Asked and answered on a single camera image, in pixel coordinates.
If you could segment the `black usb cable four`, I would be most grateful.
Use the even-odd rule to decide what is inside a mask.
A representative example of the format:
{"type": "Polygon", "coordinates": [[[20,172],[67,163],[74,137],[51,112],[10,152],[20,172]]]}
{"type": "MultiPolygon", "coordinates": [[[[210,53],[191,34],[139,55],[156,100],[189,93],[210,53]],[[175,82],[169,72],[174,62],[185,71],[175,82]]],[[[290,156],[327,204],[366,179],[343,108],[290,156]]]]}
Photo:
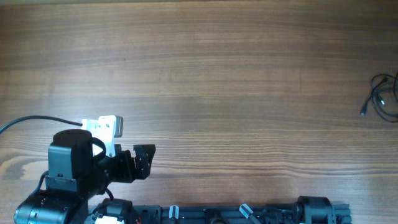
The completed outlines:
{"type": "Polygon", "coordinates": [[[376,114],[384,121],[397,123],[397,74],[377,74],[370,85],[370,100],[376,114]]]}

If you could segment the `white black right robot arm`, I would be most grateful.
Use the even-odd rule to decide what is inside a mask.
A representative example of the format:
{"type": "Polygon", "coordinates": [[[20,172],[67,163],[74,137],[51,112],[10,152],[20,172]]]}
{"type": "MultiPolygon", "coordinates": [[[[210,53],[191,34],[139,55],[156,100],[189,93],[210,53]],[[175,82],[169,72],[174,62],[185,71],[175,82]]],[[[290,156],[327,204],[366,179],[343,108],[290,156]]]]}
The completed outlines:
{"type": "Polygon", "coordinates": [[[300,196],[295,204],[296,223],[336,223],[333,206],[326,197],[300,196]]]}

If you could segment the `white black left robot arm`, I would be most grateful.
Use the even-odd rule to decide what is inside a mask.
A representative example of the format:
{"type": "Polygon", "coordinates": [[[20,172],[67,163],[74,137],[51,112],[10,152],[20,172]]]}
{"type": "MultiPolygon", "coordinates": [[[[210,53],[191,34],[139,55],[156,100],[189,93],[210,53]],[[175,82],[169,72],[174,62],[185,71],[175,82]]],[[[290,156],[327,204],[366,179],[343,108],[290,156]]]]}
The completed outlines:
{"type": "Polygon", "coordinates": [[[93,146],[105,144],[89,131],[68,129],[53,136],[48,149],[49,169],[37,188],[18,206],[15,223],[83,223],[89,215],[88,201],[103,195],[113,182],[131,183],[150,175],[155,145],[135,145],[114,157],[105,151],[94,155],[93,146]]]}

